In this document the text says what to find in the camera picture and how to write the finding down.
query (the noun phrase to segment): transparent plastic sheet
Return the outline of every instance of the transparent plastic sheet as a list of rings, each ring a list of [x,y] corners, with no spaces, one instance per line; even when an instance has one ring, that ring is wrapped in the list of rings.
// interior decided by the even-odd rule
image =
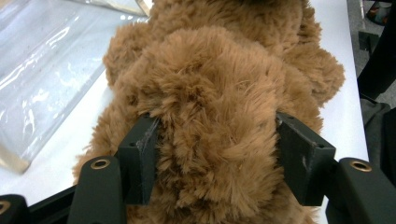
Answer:
[[[84,4],[92,4],[101,7],[114,8],[138,16],[148,16],[147,6],[143,0],[70,0]]]
[[[28,3],[28,0],[0,1],[0,31],[7,27],[16,14]]]
[[[147,20],[63,0],[12,4],[0,23],[0,165],[5,150],[32,161],[105,70],[117,27]]]

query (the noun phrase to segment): black object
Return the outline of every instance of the black object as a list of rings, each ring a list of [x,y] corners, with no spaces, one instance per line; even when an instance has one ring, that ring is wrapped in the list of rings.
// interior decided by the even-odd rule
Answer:
[[[300,204],[321,205],[324,194],[318,186],[324,170],[332,166],[335,147],[290,115],[277,113],[276,118],[286,183]]]
[[[351,158],[337,162],[332,158],[335,148],[299,120],[282,113],[276,118],[280,163],[299,203],[319,206],[326,195],[330,224],[388,224],[396,220],[392,211],[396,189],[378,168]],[[125,202],[149,201],[155,179],[158,125],[156,119],[140,118],[120,144],[116,158],[100,157],[84,164],[76,188],[29,209],[21,196],[2,196],[0,222],[66,223],[68,219],[67,223],[73,224],[125,223]]]
[[[98,157],[82,166],[67,223],[126,224],[120,165],[116,158]]]
[[[396,108],[384,115],[384,140],[381,170],[396,187]]]
[[[123,198],[128,204],[149,204],[156,177],[158,125],[157,119],[145,115],[119,145],[116,157],[124,174]]]
[[[359,92],[375,99],[396,79],[396,1],[369,62],[358,77]]]
[[[372,57],[373,51],[375,50],[375,47],[378,44],[379,35],[371,34],[365,31],[359,31],[358,37],[359,37],[359,49],[367,50],[369,52],[369,56]]]
[[[361,116],[369,162],[377,167],[381,166],[381,153],[384,151],[386,144],[384,115],[389,111],[389,105],[378,103],[361,95]]]

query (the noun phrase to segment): white surface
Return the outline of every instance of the white surface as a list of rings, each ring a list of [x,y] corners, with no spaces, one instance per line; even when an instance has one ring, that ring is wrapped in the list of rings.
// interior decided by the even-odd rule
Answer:
[[[361,121],[361,108],[349,35],[346,0],[312,0],[322,31],[321,45],[345,67],[346,83],[321,110],[322,136],[337,147],[336,158],[356,157],[367,160]],[[98,115],[111,100],[106,79],[101,76],[78,107],[35,158],[24,175],[0,170],[0,195],[17,193],[29,204],[71,186],[75,157],[88,145]],[[320,216],[319,223],[327,223]]]

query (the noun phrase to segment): grommet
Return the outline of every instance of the grommet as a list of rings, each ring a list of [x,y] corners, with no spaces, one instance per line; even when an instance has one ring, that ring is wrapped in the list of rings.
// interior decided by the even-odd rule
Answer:
[[[0,215],[3,215],[11,206],[9,201],[0,201]]]
[[[350,165],[353,168],[362,172],[371,172],[373,170],[373,168],[369,164],[363,163],[361,161],[352,161]]]
[[[100,170],[106,168],[110,164],[109,160],[97,160],[91,163],[91,168],[93,170]]]

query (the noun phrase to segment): plush toy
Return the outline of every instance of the plush toy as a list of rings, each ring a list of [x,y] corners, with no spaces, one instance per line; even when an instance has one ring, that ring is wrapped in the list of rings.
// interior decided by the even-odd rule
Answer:
[[[150,113],[157,180],[148,206],[128,206],[131,223],[314,223],[276,149],[276,112],[319,132],[318,109],[344,81],[307,0],[156,0],[150,14],[110,42],[114,100],[75,175]]]

